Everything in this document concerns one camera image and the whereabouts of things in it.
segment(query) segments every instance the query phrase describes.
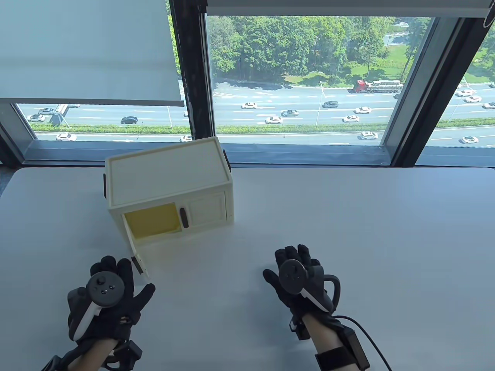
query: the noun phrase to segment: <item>wrist strap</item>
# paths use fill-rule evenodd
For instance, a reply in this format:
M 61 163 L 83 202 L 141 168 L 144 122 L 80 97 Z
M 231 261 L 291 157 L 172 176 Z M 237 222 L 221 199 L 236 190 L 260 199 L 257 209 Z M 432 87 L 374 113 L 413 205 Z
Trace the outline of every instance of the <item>wrist strap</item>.
M 329 350 L 328 352 L 316 354 L 315 357 L 321 371 L 331 371 L 356 363 L 356 359 L 346 347 L 340 347 Z

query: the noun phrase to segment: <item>open cabinet door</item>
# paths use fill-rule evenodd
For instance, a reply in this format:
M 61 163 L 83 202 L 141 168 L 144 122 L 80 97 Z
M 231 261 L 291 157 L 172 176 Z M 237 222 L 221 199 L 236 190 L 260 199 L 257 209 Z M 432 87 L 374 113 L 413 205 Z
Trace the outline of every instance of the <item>open cabinet door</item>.
M 127 239 L 129 241 L 129 243 L 131 244 L 131 249 L 132 249 L 132 253 L 133 253 L 133 256 L 131 257 L 132 262 L 134 263 L 134 266 L 138 270 L 139 274 L 141 274 L 142 276 L 146 277 L 147 280 L 149 280 L 149 273 L 146 270 L 146 267 L 143 263 L 143 260 L 141 259 L 141 257 L 139 256 L 139 253 L 136 250 L 136 244 L 134 241 L 134 236 L 131 232 L 131 229 L 129 228 L 129 224 L 127 223 L 127 219 L 125 217 L 125 214 L 122 215 L 122 219 L 124 220 L 124 226 L 125 226 L 125 230 L 127 233 Z

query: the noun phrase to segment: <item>road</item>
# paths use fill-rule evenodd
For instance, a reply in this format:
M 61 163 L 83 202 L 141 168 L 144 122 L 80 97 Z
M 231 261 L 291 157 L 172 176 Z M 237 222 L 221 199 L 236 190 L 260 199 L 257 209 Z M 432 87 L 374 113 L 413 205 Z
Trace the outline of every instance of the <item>road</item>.
M 488 84 L 473 86 L 477 94 L 483 98 L 481 103 L 465 103 L 463 98 L 454 96 L 443 119 L 449 118 L 494 118 L 495 110 L 485 110 L 481 105 L 495 101 L 495 89 Z M 341 124 L 342 118 L 352 115 L 353 110 L 368 106 L 370 114 L 360 115 L 360 122 L 387 123 L 390 119 L 397 100 L 393 93 L 352 94 L 347 89 L 320 88 L 248 88 L 236 87 L 227 83 L 218 84 L 213 93 L 213 110 L 215 125 L 263 125 L 269 116 L 280 115 L 287 109 L 299 111 L 298 117 L 284 117 L 284 124 Z M 321 108 L 321 103 L 328 100 L 339 102 L 338 108 Z M 241 109 L 245 102 L 256 102 L 257 109 Z M 39 104 L 20 105 L 25 115 L 32 115 L 38 109 L 44 108 Z M 147 107 L 147 106 L 100 106 L 81 105 L 79 108 L 69 108 L 65 119 L 69 124 L 87 125 L 120 125 L 125 116 L 137 116 L 143 125 L 187 126 L 188 118 L 184 117 L 185 108 L 181 107 Z
M 359 133 L 315 133 L 315 134 L 245 134 L 219 135 L 222 143 L 261 143 L 261 144 L 322 144 L 322 145 L 378 145 L 379 140 L 360 140 Z M 55 140 L 56 133 L 37 133 L 39 139 Z M 459 140 L 465 136 L 479 138 L 477 144 L 463 144 Z M 77 134 L 77 140 L 89 141 L 161 141 L 178 142 L 179 135 L 111 135 Z M 484 146 L 495 147 L 495 125 L 472 128 L 436 129 L 427 145 L 438 146 Z

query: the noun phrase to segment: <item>hand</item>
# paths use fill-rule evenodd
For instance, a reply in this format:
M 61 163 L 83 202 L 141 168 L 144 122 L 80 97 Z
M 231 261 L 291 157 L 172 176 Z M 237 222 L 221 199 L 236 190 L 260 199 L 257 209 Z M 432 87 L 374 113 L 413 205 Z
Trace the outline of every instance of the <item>hand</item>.
M 113 256 L 105 256 L 99 263 L 93 264 L 90 273 L 110 271 L 120 276 L 124 282 L 122 300 L 111 308 L 103 308 L 99 316 L 95 316 L 84 336 L 77 341 L 79 344 L 86 339 L 115 339 L 129 340 L 131 327 L 141 318 L 141 310 L 149 302 L 155 291 L 152 283 L 147 284 L 134 297 L 134 278 L 129 259 L 121 259 L 118 264 Z
M 296 259 L 304 264 L 306 269 L 311 271 L 312 266 L 320 265 L 320 262 L 316 259 L 311 259 L 309 255 L 309 250 L 304 245 L 298 245 L 297 250 L 294 246 L 287 246 L 285 249 L 279 249 L 275 251 L 275 260 L 277 261 L 277 266 L 280 266 L 288 259 Z M 270 285 L 273 286 L 277 295 L 282 303 L 284 303 L 290 310 L 291 313 L 299 319 L 308 313 L 321 312 L 309 299 L 304 298 L 301 294 L 292 295 L 285 291 L 280 285 L 279 277 L 270 269 L 265 269 L 263 271 L 263 277 Z

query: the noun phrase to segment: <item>cabinet door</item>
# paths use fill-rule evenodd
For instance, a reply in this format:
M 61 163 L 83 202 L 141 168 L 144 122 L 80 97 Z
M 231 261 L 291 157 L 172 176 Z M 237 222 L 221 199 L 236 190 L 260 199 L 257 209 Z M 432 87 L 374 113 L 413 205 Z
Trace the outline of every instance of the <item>cabinet door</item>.
M 188 202 L 189 222 L 192 226 L 203 226 L 227 220 L 225 192 L 205 195 Z

